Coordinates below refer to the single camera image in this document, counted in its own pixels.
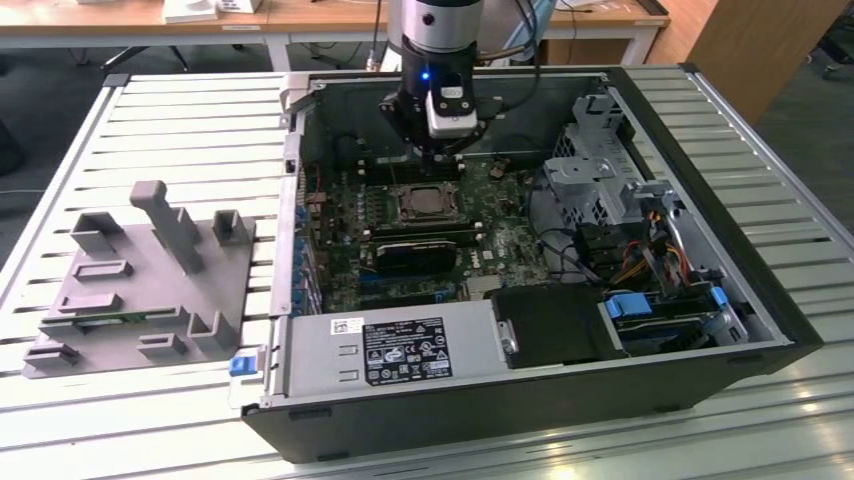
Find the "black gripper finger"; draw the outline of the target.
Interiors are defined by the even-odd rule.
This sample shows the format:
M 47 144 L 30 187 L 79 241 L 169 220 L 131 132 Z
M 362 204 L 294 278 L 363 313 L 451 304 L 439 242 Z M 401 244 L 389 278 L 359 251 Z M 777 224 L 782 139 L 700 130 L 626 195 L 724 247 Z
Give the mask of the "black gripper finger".
M 393 92 L 379 103 L 379 110 L 405 143 L 407 161 L 419 166 L 425 175 L 433 175 L 441 147 L 430 135 L 426 107 L 407 92 Z
M 441 102 L 441 175 L 457 176 L 457 156 L 483 139 L 495 117 L 502 114 L 501 97 L 461 97 Z

